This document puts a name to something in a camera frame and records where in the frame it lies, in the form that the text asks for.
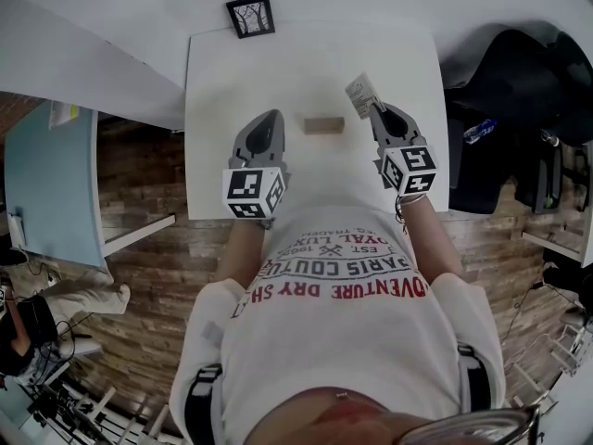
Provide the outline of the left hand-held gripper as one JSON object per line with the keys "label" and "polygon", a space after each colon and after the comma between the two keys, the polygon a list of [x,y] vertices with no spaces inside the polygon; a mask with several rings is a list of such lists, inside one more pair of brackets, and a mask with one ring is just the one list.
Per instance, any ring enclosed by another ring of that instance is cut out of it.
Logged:
{"label": "left hand-held gripper", "polygon": [[287,189],[283,153],[284,116],[278,109],[258,115],[235,137],[222,201],[236,219],[273,218]]}

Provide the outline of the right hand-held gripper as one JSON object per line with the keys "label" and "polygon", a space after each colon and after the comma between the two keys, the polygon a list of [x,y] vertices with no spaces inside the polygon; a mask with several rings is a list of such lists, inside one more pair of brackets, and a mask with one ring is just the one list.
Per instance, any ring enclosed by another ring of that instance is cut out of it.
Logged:
{"label": "right hand-held gripper", "polygon": [[371,107],[370,123],[378,144],[374,163],[383,188],[399,197],[426,195],[439,171],[434,150],[407,112],[391,104]]}

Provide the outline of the white printed table card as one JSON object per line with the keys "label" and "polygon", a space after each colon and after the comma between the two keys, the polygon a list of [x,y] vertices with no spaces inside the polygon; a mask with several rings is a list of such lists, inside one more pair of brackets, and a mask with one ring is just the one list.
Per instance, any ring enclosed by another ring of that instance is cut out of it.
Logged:
{"label": "white printed table card", "polygon": [[361,120],[370,117],[370,109],[373,105],[376,105],[380,111],[385,112],[385,105],[365,71],[349,83],[345,91]]}

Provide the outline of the person's right forearm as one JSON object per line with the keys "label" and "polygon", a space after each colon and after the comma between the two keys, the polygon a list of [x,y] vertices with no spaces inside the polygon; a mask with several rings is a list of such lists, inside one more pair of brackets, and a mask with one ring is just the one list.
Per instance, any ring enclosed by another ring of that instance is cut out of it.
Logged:
{"label": "person's right forearm", "polygon": [[404,197],[400,213],[409,233],[418,269],[432,284],[444,273],[461,277],[461,258],[426,195]]}

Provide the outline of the person's left forearm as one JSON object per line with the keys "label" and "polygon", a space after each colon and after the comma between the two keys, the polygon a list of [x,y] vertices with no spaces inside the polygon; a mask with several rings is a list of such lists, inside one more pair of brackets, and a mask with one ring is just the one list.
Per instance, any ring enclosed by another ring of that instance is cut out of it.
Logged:
{"label": "person's left forearm", "polygon": [[235,221],[212,280],[219,282],[232,279],[247,289],[262,265],[265,232],[255,221]]}

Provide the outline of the small wooden block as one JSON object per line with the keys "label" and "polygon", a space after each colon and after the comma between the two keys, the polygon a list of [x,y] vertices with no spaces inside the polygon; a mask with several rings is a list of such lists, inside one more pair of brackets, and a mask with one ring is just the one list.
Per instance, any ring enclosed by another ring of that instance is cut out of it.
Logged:
{"label": "small wooden block", "polygon": [[304,120],[305,134],[340,134],[344,131],[343,117],[306,118]]}

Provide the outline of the blue plastic bottle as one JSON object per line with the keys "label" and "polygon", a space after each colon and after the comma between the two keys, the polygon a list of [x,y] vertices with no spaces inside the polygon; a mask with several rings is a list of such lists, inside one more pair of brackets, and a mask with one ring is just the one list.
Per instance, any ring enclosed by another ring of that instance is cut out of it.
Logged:
{"label": "blue plastic bottle", "polygon": [[486,119],[477,125],[467,129],[463,133],[464,141],[469,144],[473,145],[477,142],[480,138],[490,134],[495,127],[498,125],[498,121],[495,119]]}

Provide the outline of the black mesh office chair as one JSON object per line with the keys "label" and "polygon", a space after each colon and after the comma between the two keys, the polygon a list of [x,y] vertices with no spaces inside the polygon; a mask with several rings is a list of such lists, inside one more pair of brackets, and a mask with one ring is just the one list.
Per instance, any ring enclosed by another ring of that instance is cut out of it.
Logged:
{"label": "black mesh office chair", "polygon": [[[446,90],[450,209],[491,214],[502,186],[517,181],[524,139],[550,116],[545,106],[555,77],[540,59],[545,50],[524,32],[501,32],[470,80]],[[463,133],[486,119],[498,125],[467,144]]]}
{"label": "black mesh office chair", "polygon": [[535,214],[555,212],[560,207],[563,178],[568,177],[586,189],[585,201],[578,208],[584,211],[593,181],[591,163],[586,160],[582,172],[565,168],[561,147],[574,147],[578,155],[587,158],[584,145],[593,142],[593,65],[565,32],[558,34],[540,59],[555,77],[545,106],[550,116],[524,139],[515,199]]}

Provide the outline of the light blue desk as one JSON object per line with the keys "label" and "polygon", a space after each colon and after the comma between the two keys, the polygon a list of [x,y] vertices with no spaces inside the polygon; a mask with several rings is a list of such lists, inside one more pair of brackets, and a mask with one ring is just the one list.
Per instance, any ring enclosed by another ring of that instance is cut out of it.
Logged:
{"label": "light blue desk", "polygon": [[110,240],[97,183],[98,114],[45,101],[5,139],[6,213],[15,249],[102,267],[107,256],[170,225],[173,215]]}

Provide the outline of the white printed t-shirt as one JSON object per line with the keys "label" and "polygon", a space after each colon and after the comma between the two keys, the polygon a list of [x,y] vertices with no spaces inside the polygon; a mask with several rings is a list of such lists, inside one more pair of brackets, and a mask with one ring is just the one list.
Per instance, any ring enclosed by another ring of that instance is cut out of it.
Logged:
{"label": "white printed t-shirt", "polygon": [[267,413],[315,388],[427,419],[500,407],[486,292],[451,273],[428,283],[381,211],[329,206],[279,220],[247,289],[228,279],[198,293],[170,412],[183,434],[202,426],[244,445]]}

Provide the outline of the black picture frame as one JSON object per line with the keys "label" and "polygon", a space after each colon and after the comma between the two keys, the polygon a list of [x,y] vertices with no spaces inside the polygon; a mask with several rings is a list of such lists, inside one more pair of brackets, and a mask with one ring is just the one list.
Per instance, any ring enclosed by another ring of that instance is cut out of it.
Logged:
{"label": "black picture frame", "polygon": [[234,0],[226,8],[239,39],[275,33],[270,0]]}

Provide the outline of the white metal frame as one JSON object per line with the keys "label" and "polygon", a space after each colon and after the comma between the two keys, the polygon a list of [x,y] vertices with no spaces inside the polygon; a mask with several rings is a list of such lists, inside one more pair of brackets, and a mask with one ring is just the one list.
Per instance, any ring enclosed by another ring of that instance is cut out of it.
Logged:
{"label": "white metal frame", "polygon": [[185,445],[184,439],[170,430],[170,406],[161,404],[156,409],[142,404],[135,410],[124,411],[113,400],[117,390],[110,387],[101,397],[79,394],[66,387],[72,396],[69,412],[80,421],[78,429],[95,440],[96,445]]}
{"label": "white metal frame", "polygon": [[512,408],[538,405],[542,413],[550,412],[559,402],[554,388],[561,378],[575,376],[590,346],[590,334],[568,324],[555,336],[539,335],[505,362],[507,393],[503,404]]}

